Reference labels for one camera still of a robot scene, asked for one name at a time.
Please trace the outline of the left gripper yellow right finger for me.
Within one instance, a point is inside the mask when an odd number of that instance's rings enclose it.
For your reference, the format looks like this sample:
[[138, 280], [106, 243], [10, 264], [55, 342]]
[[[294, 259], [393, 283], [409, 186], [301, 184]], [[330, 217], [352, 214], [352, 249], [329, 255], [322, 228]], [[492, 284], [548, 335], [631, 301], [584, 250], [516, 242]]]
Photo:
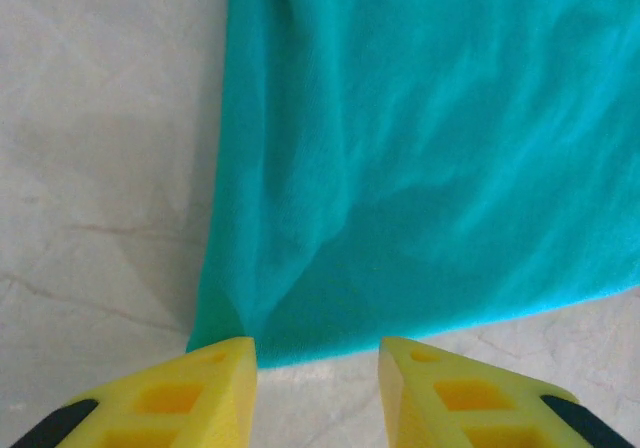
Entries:
[[392, 447], [627, 447], [570, 392], [400, 337], [379, 347]]

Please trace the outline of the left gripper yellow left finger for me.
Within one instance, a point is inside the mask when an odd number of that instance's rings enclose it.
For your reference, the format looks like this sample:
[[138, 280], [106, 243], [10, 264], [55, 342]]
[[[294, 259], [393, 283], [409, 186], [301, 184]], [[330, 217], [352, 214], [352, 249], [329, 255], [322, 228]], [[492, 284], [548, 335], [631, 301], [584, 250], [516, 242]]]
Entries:
[[18, 447], [246, 447], [257, 386], [255, 343], [236, 337], [82, 393]]

